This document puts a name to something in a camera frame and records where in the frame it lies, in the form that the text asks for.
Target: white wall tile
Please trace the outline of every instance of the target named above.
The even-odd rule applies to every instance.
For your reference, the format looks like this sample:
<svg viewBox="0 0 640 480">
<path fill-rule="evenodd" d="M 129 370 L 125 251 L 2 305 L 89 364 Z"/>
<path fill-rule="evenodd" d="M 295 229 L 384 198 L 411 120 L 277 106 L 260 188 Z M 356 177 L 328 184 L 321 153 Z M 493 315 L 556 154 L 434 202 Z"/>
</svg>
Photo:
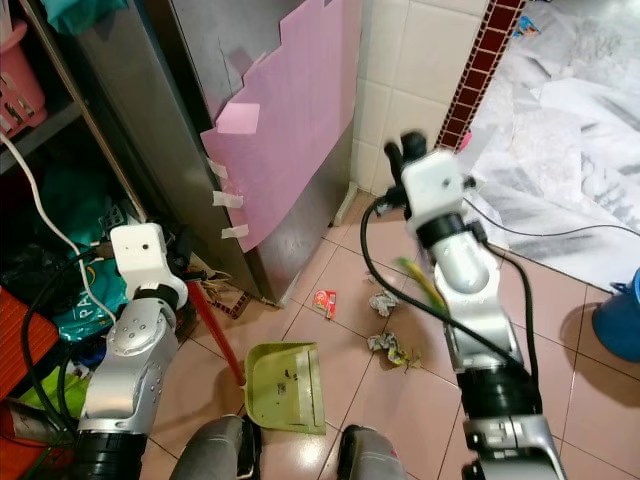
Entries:
<svg viewBox="0 0 640 480">
<path fill-rule="evenodd" d="M 390 95 L 391 88 L 358 79 L 353 134 L 356 139 L 371 145 L 380 143 Z"/>
<path fill-rule="evenodd" d="M 418 129 L 427 134 L 429 148 L 433 148 L 448 109 L 448 105 L 394 90 L 380 146 L 388 140 L 399 144 L 401 134 Z"/>
<path fill-rule="evenodd" d="M 371 193 L 376 196 L 381 196 L 387 192 L 387 188 L 395 185 L 395 182 L 393 181 L 393 176 L 391 175 L 389 160 L 384 154 L 384 151 L 379 150 L 378 160 L 376 163 L 376 174 L 374 175 L 373 183 L 371 184 Z"/>
<path fill-rule="evenodd" d="M 391 85 L 409 0 L 365 0 L 362 12 L 359 74 Z"/>
<path fill-rule="evenodd" d="M 394 86 L 448 105 L 479 25 L 478 17 L 411 3 Z"/>
<path fill-rule="evenodd" d="M 376 162 L 380 149 L 366 143 L 353 141 L 351 149 L 351 180 L 365 192 L 371 191 L 373 177 L 376 173 Z"/>
<path fill-rule="evenodd" d="M 469 13 L 478 17 L 483 16 L 489 0 L 415 0 L 427 5 L 434 5 L 448 10 Z"/>
</svg>

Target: crumpled paper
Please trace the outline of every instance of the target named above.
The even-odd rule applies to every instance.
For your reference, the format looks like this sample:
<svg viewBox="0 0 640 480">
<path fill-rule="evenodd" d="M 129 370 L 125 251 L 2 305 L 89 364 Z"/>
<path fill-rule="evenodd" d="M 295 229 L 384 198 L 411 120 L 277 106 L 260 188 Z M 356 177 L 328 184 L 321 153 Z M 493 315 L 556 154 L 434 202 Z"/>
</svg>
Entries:
<svg viewBox="0 0 640 480">
<path fill-rule="evenodd" d="M 388 290 L 382 290 L 369 298 L 369 306 L 376 310 L 384 318 L 389 318 L 393 308 L 400 303 L 398 297 Z"/>
<path fill-rule="evenodd" d="M 369 337 L 367 344 L 369 345 L 369 350 L 372 352 L 386 350 L 387 358 L 396 367 L 402 365 L 406 365 L 407 369 L 420 367 L 420 356 L 410 357 L 407 352 L 400 348 L 398 338 L 393 332 L 386 332 L 382 335 Z"/>
</svg>

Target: pink basket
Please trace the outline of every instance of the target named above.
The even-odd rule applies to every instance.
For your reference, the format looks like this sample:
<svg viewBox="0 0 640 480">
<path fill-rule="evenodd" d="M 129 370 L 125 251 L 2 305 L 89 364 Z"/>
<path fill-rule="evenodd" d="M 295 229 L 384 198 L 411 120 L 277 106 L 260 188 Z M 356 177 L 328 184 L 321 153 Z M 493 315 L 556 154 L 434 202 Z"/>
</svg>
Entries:
<svg viewBox="0 0 640 480">
<path fill-rule="evenodd" d="M 25 33 L 27 24 L 16 20 L 11 36 L 0 46 L 0 126 L 9 138 L 47 118 L 44 93 L 20 48 Z"/>
</svg>

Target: blue bucket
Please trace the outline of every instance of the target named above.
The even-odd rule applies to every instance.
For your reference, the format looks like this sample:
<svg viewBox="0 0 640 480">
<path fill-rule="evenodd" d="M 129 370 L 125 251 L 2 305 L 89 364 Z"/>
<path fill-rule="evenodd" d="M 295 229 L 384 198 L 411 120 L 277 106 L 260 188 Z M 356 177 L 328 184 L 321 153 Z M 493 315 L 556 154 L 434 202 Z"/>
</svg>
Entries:
<svg viewBox="0 0 640 480">
<path fill-rule="evenodd" d="M 619 295 L 607 300 L 593 316 L 593 329 L 611 353 L 640 362 L 640 268 L 629 285 L 612 283 Z"/>
</svg>

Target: green dustpan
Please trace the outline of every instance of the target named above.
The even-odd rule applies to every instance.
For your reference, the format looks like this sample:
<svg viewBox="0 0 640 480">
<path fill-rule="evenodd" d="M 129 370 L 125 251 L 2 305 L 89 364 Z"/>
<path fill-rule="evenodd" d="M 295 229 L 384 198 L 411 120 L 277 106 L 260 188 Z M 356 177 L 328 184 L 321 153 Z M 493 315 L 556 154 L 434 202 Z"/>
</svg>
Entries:
<svg viewBox="0 0 640 480">
<path fill-rule="evenodd" d="M 300 433 L 326 432 L 315 343 L 263 343 L 244 363 L 245 408 L 264 428 Z"/>
</svg>

